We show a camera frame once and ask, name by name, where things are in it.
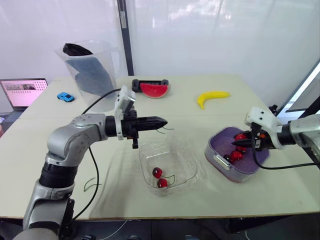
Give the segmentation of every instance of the laptop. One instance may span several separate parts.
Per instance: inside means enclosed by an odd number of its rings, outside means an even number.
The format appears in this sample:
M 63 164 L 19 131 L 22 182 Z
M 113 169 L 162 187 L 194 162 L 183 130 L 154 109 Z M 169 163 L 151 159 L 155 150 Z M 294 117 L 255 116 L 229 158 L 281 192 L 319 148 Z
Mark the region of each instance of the laptop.
M 0 85 L 8 98 L 13 112 L 2 122 L 13 123 L 47 88 L 45 78 L 0 79 Z

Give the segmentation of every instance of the blue toy car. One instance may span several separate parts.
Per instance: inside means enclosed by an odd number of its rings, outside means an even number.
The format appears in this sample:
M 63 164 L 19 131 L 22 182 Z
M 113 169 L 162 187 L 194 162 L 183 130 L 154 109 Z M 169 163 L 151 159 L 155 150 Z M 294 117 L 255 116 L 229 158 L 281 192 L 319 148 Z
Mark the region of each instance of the blue toy car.
M 57 96 L 58 99 L 61 99 L 67 103 L 72 102 L 73 100 L 75 100 L 75 97 L 68 94 L 67 92 L 60 92 Z

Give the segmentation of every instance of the toy fruit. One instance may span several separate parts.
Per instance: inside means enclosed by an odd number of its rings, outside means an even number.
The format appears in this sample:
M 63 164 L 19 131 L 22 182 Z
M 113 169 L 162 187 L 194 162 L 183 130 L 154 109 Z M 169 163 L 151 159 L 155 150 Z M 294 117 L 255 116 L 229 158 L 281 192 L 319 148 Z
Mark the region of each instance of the toy fruit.
M 165 178 L 160 178 L 157 182 L 158 188 L 165 188 L 168 187 L 168 182 Z
M 245 134 L 240 133 L 237 136 L 235 136 L 234 140 L 237 141 L 237 140 L 246 139 L 246 138 L 247 138 L 247 136 Z
M 152 170 L 152 175 L 153 175 L 156 179 L 161 178 L 162 173 L 163 173 L 163 171 L 162 171 L 161 168 L 159 168 L 159 167 L 155 167 L 155 168 Z
M 247 148 L 243 147 L 243 146 L 236 146 L 235 149 L 242 154 L 246 154 L 246 152 L 247 152 Z
M 236 161 L 236 160 L 241 160 L 241 159 L 244 158 L 244 155 L 243 155 L 241 152 L 235 150 L 235 151 L 232 151 L 232 152 L 231 152 L 230 158 L 231 158 L 232 160 L 234 160 L 234 161 Z
M 230 155 L 228 154 L 224 155 L 223 158 L 231 164 L 234 164 L 236 162 L 236 160 L 231 159 Z
M 141 83 L 140 88 L 142 92 L 147 95 L 149 98 L 161 98 L 163 97 L 166 92 L 168 91 L 168 85 L 155 85 L 155 84 L 148 84 L 148 83 Z
M 200 96 L 198 96 L 197 102 L 201 109 L 205 109 L 204 102 L 208 99 L 221 99 L 221 98 L 227 98 L 230 96 L 230 93 L 226 91 L 208 91 L 202 93 Z

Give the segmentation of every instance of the cherry stem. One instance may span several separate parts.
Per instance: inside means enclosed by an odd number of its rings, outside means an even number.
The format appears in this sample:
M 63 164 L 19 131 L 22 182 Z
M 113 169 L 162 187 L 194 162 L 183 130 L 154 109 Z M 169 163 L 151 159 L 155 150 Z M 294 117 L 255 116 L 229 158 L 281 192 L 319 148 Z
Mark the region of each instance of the cherry stem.
M 174 184 L 175 181 L 176 181 L 176 175 L 174 175 L 174 174 L 173 174 L 172 176 L 162 176 L 162 177 L 164 177 L 164 178 L 166 178 L 166 179 L 173 177 L 173 182 L 172 182 L 171 184 L 168 184 L 168 186 L 171 186 L 171 185 Z

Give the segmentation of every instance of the white wall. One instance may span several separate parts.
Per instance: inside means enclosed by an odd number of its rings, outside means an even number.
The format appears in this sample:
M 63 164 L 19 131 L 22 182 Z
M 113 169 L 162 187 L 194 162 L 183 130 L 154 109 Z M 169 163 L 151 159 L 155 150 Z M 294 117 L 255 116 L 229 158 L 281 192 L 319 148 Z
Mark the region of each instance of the white wall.
M 320 58 L 319 5 L 128 0 L 134 73 L 239 73 L 267 106 L 281 106 Z
M 67 42 L 104 40 L 122 51 L 118 10 L 113 0 L 0 0 L 0 79 L 69 76 L 54 53 Z M 0 90 L 0 113 L 11 107 Z

